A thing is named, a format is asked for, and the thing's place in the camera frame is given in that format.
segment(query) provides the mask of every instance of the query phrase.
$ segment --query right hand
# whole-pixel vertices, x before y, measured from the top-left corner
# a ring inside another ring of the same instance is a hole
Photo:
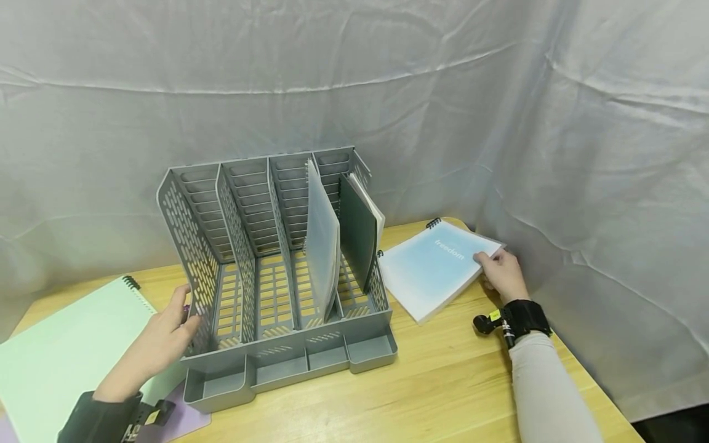
[[[492,257],[478,252],[473,258],[483,267],[487,282],[492,285],[488,288],[500,293],[503,305],[513,300],[530,300],[522,269],[513,254],[500,249]]]

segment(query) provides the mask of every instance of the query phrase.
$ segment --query purple mat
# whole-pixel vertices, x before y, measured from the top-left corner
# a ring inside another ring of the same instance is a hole
[[[10,419],[7,414],[0,415],[0,442],[2,443],[19,443],[15,430],[12,429]]]
[[[167,396],[166,400],[175,403],[175,409],[164,427],[148,425],[140,431],[137,443],[167,443],[196,431],[212,422],[211,414],[201,414],[182,401],[184,382]],[[0,442],[19,443],[15,431],[6,414],[0,415]]]

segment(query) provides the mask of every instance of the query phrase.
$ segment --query wooden desk surface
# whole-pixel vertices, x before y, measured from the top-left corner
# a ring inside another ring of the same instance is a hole
[[[451,223],[464,227],[458,220]],[[425,222],[384,230],[383,249],[421,231]],[[181,266],[131,273],[158,309],[186,282]],[[15,333],[111,281],[76,284],[36,301]],[[424,326],[389,296],[398,359],[390,366],[349,371],[260,393],[212,415],[211,425],[178,440],[188,442],[518,442],[507,351],[495,336],[478,337],[471,321],[494,304],[479,282]],[[593,411],[607,443],[642,439],[584,368],[554,336],[554,344]]]

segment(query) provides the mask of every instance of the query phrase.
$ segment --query green notebook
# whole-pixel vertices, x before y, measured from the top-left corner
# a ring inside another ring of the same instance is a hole
[[[340,238],[354,279],[362,292],[367,292],[376,255],[377,219],[343,174],[340,175]]]
[[[0,344],[0,401],[22,443],[56,442],[79,396],[93,391],[155,309],[121,277]],[[155,404],[184,380],[174,364],[141,389]]]

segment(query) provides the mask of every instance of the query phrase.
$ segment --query gray plastic desk organizer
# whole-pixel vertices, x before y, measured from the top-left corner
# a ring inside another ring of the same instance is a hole
[[[396,358],[378,263],[363,293],[343,257],[335,308],[324,324],[315,316],[303,251],[308,158],[335,212],[340,173],[369,181],[355,149],[341,147],[171,168],[157,192],[192,287],[189,314],[202,316],[182,362],[184,400],[203,413]]]

